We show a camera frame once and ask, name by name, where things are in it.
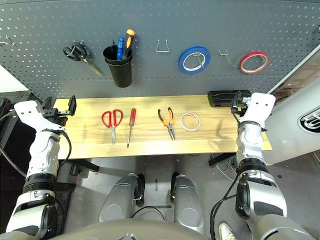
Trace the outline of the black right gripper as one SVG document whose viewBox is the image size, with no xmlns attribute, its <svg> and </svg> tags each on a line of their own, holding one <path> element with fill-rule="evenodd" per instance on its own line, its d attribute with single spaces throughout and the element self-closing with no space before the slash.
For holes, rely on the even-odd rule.
<svg viewBox="0 0 320 240">
<path fill-rule="evenodd" d="M 250 100 L 250 97 L 242 97 L 241 91 L 239 90 L 231 102 L 232 115 L 234 117 L 236 117 L 236 115 L 239 115 L 239 117 L 243 117 L 248 109 L 247 103 Z"/>
</svg>

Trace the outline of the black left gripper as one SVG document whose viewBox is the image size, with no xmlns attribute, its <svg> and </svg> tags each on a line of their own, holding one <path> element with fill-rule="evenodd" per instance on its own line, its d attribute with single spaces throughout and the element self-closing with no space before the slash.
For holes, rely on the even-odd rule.
<svg viewBox="0 0 320 240">
<path fill-rule="evenodd" d="M 68 116 L 74 116 L 77 108 L 77 100 L 75 95 L 69 99 L 68 110 L 59 111 L 57 108 L 53 108 L 57 98 L 48 97 L 43 101 L 43 117 L 49 120 L 51 123 L 64 127 L 68 121 Z"/>
</svg>

